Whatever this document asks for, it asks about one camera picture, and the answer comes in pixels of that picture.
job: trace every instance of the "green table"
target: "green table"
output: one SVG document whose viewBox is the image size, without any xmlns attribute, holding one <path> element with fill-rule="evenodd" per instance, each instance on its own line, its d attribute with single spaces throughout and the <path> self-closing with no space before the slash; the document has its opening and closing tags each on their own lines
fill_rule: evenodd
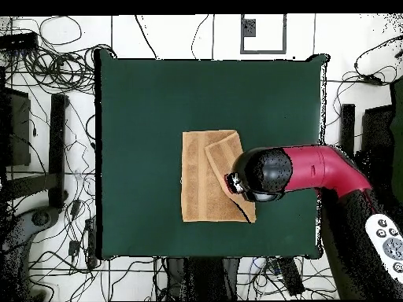
<svg viewBox="0 0 403 302">
<path fill-rule="evenodd" d="M 233 129 L 244 150 L 317 143 L 326 60 L 155 61 L 100 51 L 102 256 L 316 254 L 313 190 L 257 204 L 253 225 L 184 223 L 182 132 Z"/>
</svg>

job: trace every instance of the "cable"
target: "cable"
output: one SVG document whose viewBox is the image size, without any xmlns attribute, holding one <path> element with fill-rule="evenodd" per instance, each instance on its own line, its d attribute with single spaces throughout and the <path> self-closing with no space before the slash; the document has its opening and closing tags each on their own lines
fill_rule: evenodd
<svg viewBox="0 0 403 302">
<path fill-rule="evenodd" d="M 242 213 L 243 216 L 245 217 L 246 221 L 247 221 L 248 223 L 251 223 L 250 220 L 249 220 L 249 218 L 248 218 L 248 215 L 243 211 L 243 209 L 241 208 L 241 206 L 239 206 L 237 203 L 235 203 L 232 199 L 231 199 L 231 201 L 235 204 L 235 206 L 238 208 L 238 210 L 241 211 L 241 213 Z"/>
<path fill-rule="evenodd" d="M 119 278 L 118 280 L 116 280 L 113 284 L 112 284 L 112 287 L 111 287 L 111 294 L 110 294 L 110 301 L 112 301 L 112 298 L 113 298 L 113 287 L 115 286 L 115 284 L 117 284 L 118 282 L 121 282 L 127 275 L 128 275 L 128 273 L 130 272 L 130 269 L 131 269 L 131 267 L 134 265 L 134 264 L 137 264 L 137 263 L 141 263 L 141 264 L 150 264 L 150 263 L 152 263 L 153 262 L 153 260 L 151 260 L 151 261 L 149 261 L 149 262 L 142 262 L 141 260 L 136 260 L 136 261 L 134 261 L 134 262 L 131 262 L 131 264 L 129 265 L 129 267 L 128 267 L 128 269 L 126 270 L 126 272 L 124 273 L 124 275 L 121 277 L 121 278 Z"/>
<path fill-rule="evenodd" d="M 154 51 L 154 49 L 151 47 L 150 43 L 148 42 L 148 39 L 147 39 L 147 37 L 146 37 L 146 34 L 144 33 L 144 31 L 143 31 L 143 29 L 142 29 L 142 25 L 140 24 L 137 15 L 135 15 L 135 21 L 137 22 L 137 25 L 139 26 L 140 31 L 142 32 L 142 37 L 143 37 L 144 40 L 146 41 L 146 43 L 147 43 L 148 47 L 150 48 L 150 50 L 153 52 L 154 58 L 157 59 L 157 55 L 155 54 L 155 51 Z"/>
<path fill-rule="evenodd" d="M 39 154 L 38 154 L 38 152 L 36 151 L 36 149 L 34 148 L 34 146 L 31 145 L 31 143 L 30 143 L 29 141 L 25 140 L 24 138 L 20 138 L 18 135 L 14 134 L 14 133 L 12 133 L 11 136 L 13 136 L 13 137 L 15 137 L 15 138 L 21 140 L 22 142 L 26 143 L 28 146 L 30 146 L 30 147 L 34 150 L 36 156 L 38 157 L 39 163 L 41 164 L 41 167 L 42 167 L 42 170 L 43 170 L 43 174 L 45 174 L 45 176 L 47 176 L 47 173 L 46 173 L 46 170 L 45 170 L 45 166 L 43 165 L 42 160 L 41 160 L 41 158 L 39 157 Z"/>
<path fill-rule="evenodd" d="M 77 37 L 76 39 L 73 39 L 73 40 L 71 40 L 71 41 L 69 41 L 69 42 L 63 42 L 63 43 L 54 43 L 54 42 L 52 42 L 51 44 L 52 44 L 53 46 L 67 45 L 67 44 L 70 44 L 70 43 L 72 43 L 72 42 L 78 41 L 78 40 L 83 36 L 83 32 L 82 32 L 82 30 L 81 30 L 81 27 L 80 27 L 79 23 L 78 23 L 76 20 L 72 19 L 71 17 L 67 17 L 67 16 L 64 16 L 64 17 L 70 19 L 71 21 L 73 21 L 73 22 L 77 25 L 77 27 L 78 27 L 78 29 L 79 29 L 79 37 Z M 47 19 L 43 20 L 42 23 L 39 25 L 39 33 L 40 33 L 40 35 L 43 36 L 43 33 L 42 33 L 42 26 L 43 26 L 46 22 L 49 22 L 50 20 L 54 20 L 54 19 L 58 19 L 58 18 L 61 18 L 61 17 L 48 17 Z"/>
<path fill-rule="evenodd" d="M 92 115 L 90 118 L 88 118 L 87 122 L 85 123 L 85 134 L 86 134 L 89 138 L 91 138 L 92 140 L 95 140 L 95 138 L 94 138 L 92 135 L 90 135 L 90 134 L 88 133 L 88 123 L 90 123 L 90 120 L 92 120 L 94 117 L 95 117 L 95 114 Z"/>
<path fill-rule="evenodd" d="M 196 56 L 194 55 L 194 52 L 193 52 L 193 44 L 194 44 L 194 40 L 196 39 L 196 36 L 197 36 L 197 34 L 198 34 L 198 29 L 201 27 L 201 25 L 204 23 L 204 21 L 205 21 L 205 20 L 207 20 L 207 19 L 209 18 L 209 16 L 210 16 L 210 14 L 207 14 L 207 16 L 205 17 L 205 19 L 204 19 L 202 22 L 200 22 L 200 24 L 198 25 L 198 28 L 196 29 L 196 32 L 194 33 L 193 42 L 192 42 L 192 45 L 191 45 L 191 47 L 190 47 L 190 49 L 191 49 L 191 51 L 192 51 L 192 54 L 193 54 L 194 59 L 196 59 Z"/>
<path fill-rule="evenodd" d="M 386 44 L 389 43 L 389 42 L 394 42 L 394 41 L 402 40 L 402 39 L 403 39 L 403 35 L 399 35 L 399 36 L 397 36 L 397 37 L 393 37 L 392 39 L 387 39 L 385 42 L 381 42 L 379 45 L 374 46 L 374 47 L 372 47 L 371 49 L 366 50 L 365 52 L 363 52 L 360 56 L 358 56 L 358 58 L 357 58 L 356 61 L 354 62 L 354 68 L 355 68 L 356 72 L 357 72 L 360 76 L 373 76 L 375 73 L 373 73 L 373 74 L 371 74 L 371 75 L 363 75 L 363 74 L 361 74 L 361 73 L 358 71 L 358 61 L 360 60 L 360 58 L 361 58 L 362 56 L 364 56 L 364 55 L 365 55 L 366 53 L 368 53 L 368 52 L 371 52 L 371 51 L 373 51 L 373 50 L 375 50 L 375 49 L 377 49 L 377 48 L 379 48 L 379 47 L 381 47 L 381 46 L 386 46 Z"/>
<path fill-rule="evenodd" d="M 40 86 L 42 89 L 43 87 L 48 87 L 60 89 L 64 92 L 76 90 L 85 94 L 94 94 L 94 67 L 89 63 L 89 60 L 91 59 L 91 61 L 94 62 L 94 51 L 96 49 L 107 50 L 113 56 L 116 56 L 116 54 L 112 48 L 106 44 L 98 44 L 89 48 L 66 53 L 56 51 L 54 48 L 55 46 L 68 45 L 81 39 L 83 35 L 78 22 L 71 17 L 66 17 L 77 25 L 79 29 L 79 36 L 76 39 L 63 43 L 49 42 L 43 36 L 43 25 L 50 20 L 56 20 L 59 18 L 62 17 L 51 17 L 46 19 L 41 23 L 40 26 L 38 25 L 38 22 L 33 19 L 18 19 L 35 22 L 38 32 L 25 28 L 17 28 L 14 29 L 14 31 L 34 32 L 40 37 L 42 43 L 39 45 L 37 50 L 27 53 L 18 53 L 17 57 L 14 57 L 11 54 L 8 55 L 7 53 L 3 53 L 3 56 L 5 56 L 6 59 L 6 68 L 14 68 L 13 72 L 15 73 L 18 70 L 21 70 L 21 68 L 18 68 L 18 64 L 20 61 L 22 61 L 28 74 L 30 74 L 34 81 L 36 81 L 36 84 L 28 85 L 26 82 L 25 85 L 14 84 L 14 86 Z M 12 79 L 12 75 L 7 78 L 6 81 L 8 82 L 10 79 Z"/>
</svg>

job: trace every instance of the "towel fold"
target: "towel fold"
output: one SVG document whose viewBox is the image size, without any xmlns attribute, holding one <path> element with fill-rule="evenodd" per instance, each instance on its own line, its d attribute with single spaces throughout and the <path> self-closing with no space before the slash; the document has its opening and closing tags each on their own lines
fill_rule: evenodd
<svg viewBox="0 0 403 302">
<path fill-rule="evenodd" d="M 242 154 L 235 130 L 183 132 L 182 217 L 193 221 L 256 221 L 255 204 L 230 193 L 224 180 Z"/>
</svg>

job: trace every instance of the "orange towel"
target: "orange towel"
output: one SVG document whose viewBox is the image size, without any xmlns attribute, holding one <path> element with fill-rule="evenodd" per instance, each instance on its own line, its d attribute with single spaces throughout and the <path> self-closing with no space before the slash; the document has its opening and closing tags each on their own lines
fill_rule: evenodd
<svg viewBox="0 0 403 302">
<path fill-rule="evenodd" d="M 230 193 L 224 181 L 236 158 L 242 154 L 234 130 L 183 132 L 182 217 L 193 221 L 256 221 L 255 204 Z"/>
</svg>

